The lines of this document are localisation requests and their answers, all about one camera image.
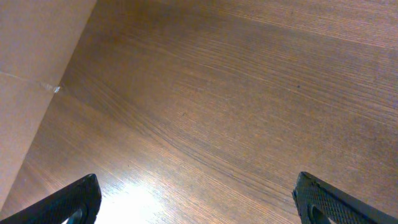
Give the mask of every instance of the wooden surface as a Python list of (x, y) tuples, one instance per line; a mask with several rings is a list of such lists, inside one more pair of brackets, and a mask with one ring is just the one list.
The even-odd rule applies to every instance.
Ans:
[(1, 217), (95, 173), (98, 223), (299, 223), (302, 170), (398, 217), (397, 10), (99, 0)]

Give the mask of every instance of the textured black grip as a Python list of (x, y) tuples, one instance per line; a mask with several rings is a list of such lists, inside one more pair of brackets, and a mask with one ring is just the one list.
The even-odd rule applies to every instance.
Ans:
[(328, 183), (301, 172), (293, 191), (302, 223), (398, 223), (395, 218), (366, 205)]
[(62, 223), (78, 217), (78, 224), (92, 224), (101, 205), (101, 191), (95, 174), (89, 174), (30, 207), (0, 221), (8, 223)]

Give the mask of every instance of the wood laminate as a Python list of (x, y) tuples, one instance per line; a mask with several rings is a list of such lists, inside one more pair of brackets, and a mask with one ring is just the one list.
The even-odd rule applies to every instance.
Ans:
[(1, 217), (88, 173), (98, 223), (299, 223), (308, 171), (398, 217), (398, 5), (99, 0)]

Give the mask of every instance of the cardboard wall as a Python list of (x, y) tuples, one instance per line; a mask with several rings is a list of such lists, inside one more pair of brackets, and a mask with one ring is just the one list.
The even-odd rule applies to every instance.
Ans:
[(0, 210), (96, 0), (0, 0)]

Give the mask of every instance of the black plastic part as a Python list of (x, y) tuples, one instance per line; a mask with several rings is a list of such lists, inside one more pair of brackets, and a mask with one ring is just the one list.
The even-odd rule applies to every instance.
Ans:
[(0, 224), (95, 222), (101, 205), (101, 190), (95, 174), (88, 174), (45, 199), (2, 221)]
[(298, 175), (292, 193), (303, 224), (378, 223), (396, 224), (398, 220), (307, 172)]

